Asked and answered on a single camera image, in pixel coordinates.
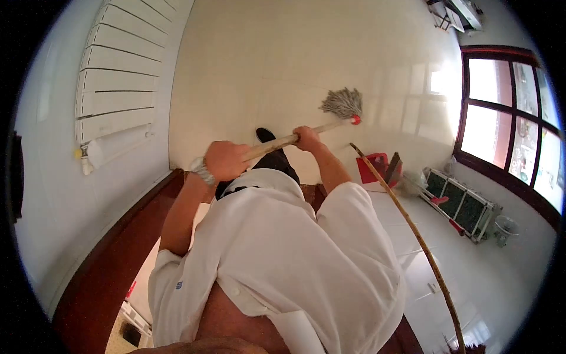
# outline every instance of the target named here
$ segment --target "window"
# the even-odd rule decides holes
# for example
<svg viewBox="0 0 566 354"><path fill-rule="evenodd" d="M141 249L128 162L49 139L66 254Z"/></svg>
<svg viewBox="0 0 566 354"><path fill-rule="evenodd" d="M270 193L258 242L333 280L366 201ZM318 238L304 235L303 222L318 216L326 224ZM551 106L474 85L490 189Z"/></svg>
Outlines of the window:
<svg viewBox="0 0 566 354"><path fill-rule="evenodd" d="M464 46L456 159L517 194L555 228L564 151L550 82L532 52Z"/></svg>

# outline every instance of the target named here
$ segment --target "black pants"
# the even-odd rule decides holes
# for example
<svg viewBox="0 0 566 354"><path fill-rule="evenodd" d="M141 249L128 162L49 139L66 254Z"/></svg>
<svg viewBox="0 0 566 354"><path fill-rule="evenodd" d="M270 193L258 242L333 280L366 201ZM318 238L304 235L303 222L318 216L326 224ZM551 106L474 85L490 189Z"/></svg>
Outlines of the black pants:
<svg viewBox="0 0 566 354"><path fill-rule="evenodd" d="M267 155L263 156L261 160L252 168L272 168L278 171L285 173L287 176L291 177L295 180L297 184L299 182L299 176L289 164L289 160L287 160L287 156L283 152L283 149L275 150L273 152L268 153ZM226 188L232 183L232 181L222 181L218 183L218 187L216 187L216 200L220 200L222 193L226 190Z"/></svg>

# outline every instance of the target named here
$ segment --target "red dustpan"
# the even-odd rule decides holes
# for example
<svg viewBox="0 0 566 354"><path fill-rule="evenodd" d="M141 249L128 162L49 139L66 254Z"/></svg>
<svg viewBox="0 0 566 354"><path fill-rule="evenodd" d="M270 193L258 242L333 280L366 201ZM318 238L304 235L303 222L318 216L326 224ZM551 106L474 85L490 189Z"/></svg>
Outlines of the red dustpan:
<svg viewBox="0 0 566 354"><path fill-rule="evenodd" d="M402 168L402 163L400 160L398 161L396 166L392 167L395 169L395 171L392 172L392 171L388 171L390 169L390 166L389 166L389 159L387 158L386 153L376 152L376 153L372 153L371 155L366 155L366 157L375 167L375 169L379 172L379 174L383 177L384 180L387 180L388 172L390 173L389 175L390 179L387 183L389 188L393 188L395 187L395 185L397 185L397 182L399 181L399 178L401 176L401 168ZM362 178L362 183L365 185L375 184L378 181L378 179L371 173L370 168L363 162L362 158L357 157L356 162L358 163L358 170L359 170L359 175ZM370 188L366 188L366 189L369 190L373 189L373 187L371 186L367 186L367 187ZM381 188L379 183L375 184L375 187L377 190L383 189Z"/></svg>

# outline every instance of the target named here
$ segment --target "wooden door frame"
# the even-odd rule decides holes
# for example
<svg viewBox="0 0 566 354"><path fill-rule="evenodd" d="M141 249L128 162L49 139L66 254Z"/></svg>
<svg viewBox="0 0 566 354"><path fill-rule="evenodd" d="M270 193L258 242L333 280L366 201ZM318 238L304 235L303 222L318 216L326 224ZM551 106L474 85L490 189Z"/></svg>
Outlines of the wooden door frame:
<svg viewBox="0 0 566 354"><path fill-rule="evenodd" d="M183 172L172 171L120 218L80 265L52 321L69 353L106 351L122 301L182 186Z"/></svg>

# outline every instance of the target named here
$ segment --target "mop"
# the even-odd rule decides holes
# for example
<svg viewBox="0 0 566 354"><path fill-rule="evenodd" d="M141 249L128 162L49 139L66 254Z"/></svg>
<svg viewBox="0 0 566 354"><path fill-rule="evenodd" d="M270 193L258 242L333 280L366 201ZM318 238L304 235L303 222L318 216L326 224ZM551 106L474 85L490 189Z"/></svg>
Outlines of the mop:
<svg viewBox="0 0 566 354"><path fill-rule="evenodd" d="M331 112L334 113L340 120L332 123L328 123L325 125L318 126L314 128L317 133L322 133L324 131L339 127L341 125L358 125L361 122L360 116L362 115L362 94L357 90L354 89L350 91L347 88L341 89L339 91L328 91L328 96L326 99L323 100L322 105L319 107L324 112ZM264 155L266 153L278 150L283 148L287 145L294 144L298 141L299 136L297 134L288 135L284 138L275 139L260 145L253 147L248 154L246 154L246 161L252 160L256 157ZM462 329L460 328L460 321L458 320L458 315L456 313L456 308L454 307L454 303L450 298L450 292L448 291L448 287L442 278L442 274L440 274L440 270L432 257L432 253L428 249L425 241L423 240L421 233L415 226L415 224L411 221L409 214L405 211L397 197L391 191L391 188L385 183L383 177L377 172L375 167L371 164L371 162L365 157L365 155L358 149L358 147L352 143L350 145L358 152L360 157L366 163L366 165L370 168L370 171L374 174L374 176L378 179L381 183L381 186L386 190L387 194L393 199L393 202L397 206L397 209L401 212L409 227L415 234L417 241L419 242L427 260L432 268L432 272L438 281L438 285L442 290L442 294L444 295L444 299L446 301L446 305L448 306L448 310L450 311L450 315L452 316L452 322L454 323L454 329L456 330L456 336L458 338L458 345L460 346L460 354L466 353L466 345L464 344L464 337L462 336Z"/></svg>
<svg viewBox="0 0 566 354"><path fill-rule="evenodd" d="M313 128L315 132L322 133L324 131L334 129L342 125L358 125L361 122L362 114L362 94L357 89L350 91L347 88L339 91L328 91L328 96L322 101L319 107L323 112L332 112L340 118L336 122ZM279 150L287 145L291 145L299 141L299 135L292 134L283 138L271 140L269 142L254 146L244 156L244 161L250 161L275 150Z"/></svg>

